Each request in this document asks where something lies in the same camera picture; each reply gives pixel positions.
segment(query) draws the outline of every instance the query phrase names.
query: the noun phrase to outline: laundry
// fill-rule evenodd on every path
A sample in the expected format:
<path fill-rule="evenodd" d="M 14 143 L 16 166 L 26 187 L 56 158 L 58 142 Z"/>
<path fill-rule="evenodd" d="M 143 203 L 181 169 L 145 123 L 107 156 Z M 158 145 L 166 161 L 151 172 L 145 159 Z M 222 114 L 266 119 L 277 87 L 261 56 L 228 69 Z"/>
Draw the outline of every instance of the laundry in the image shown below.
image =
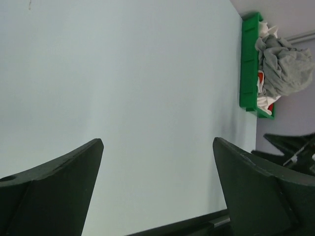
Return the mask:
<path fill-rule="evenodd" d="M 265 38 L 269 36 L 270 34 L 278 38 L 278 26 L 273 26 L 271 28 L 268 28 L 266 21 L 260 21 L 259 22 L 259 37 Z"/>
<path fill-rule="evenodd" d="M 273 103 L 276 102 L 281 96 L 276 98 L 261 95 L 264 85 L 264 72 L 258 71 L 258 81 L 257 81 L 257 107 L 263 110 L 268 115 L 272 115 Z"/>
<path fill-rule="evenodd" d="M 262 94 L 276 99 L 305 89 L 315 67 L 309 49 L 298 50 L 273 34 L 256 41 L 259 68 L 265 74 Z"/>

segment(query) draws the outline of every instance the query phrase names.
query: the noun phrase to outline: green plastic crate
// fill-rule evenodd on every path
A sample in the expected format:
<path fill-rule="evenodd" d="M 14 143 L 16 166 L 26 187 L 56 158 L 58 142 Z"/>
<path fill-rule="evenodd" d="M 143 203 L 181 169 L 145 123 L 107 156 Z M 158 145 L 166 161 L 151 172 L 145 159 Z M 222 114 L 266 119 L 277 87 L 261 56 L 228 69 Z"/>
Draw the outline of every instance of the green plastic crate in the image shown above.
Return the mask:
<path fill-rule="evenodd" d="M 255 49 L 255 43 L 259 35 L 259 21 L 262 20 L 259 12 L 248 15 L 243 20 L 240 107 L 259 118 L 274 119 L 275 105 L 271 115 L 257 107 L 258 51 Z"/>

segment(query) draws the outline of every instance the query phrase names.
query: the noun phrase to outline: gray fabric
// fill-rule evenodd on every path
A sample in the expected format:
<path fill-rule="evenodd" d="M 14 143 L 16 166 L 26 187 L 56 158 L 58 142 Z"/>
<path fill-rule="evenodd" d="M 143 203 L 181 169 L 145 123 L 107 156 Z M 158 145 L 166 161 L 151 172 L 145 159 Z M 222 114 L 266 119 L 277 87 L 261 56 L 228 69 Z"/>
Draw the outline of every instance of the gray fabric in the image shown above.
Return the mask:
<path fill-rule="evenodd" d="M 315 63 L 309 49 L 298 50 L 284 38 L 277 39 L 273 35 L 258 38 L 255 48 L 259 69 L 265 73 L 263 95 L 288 96 L 312 82 Z"/>

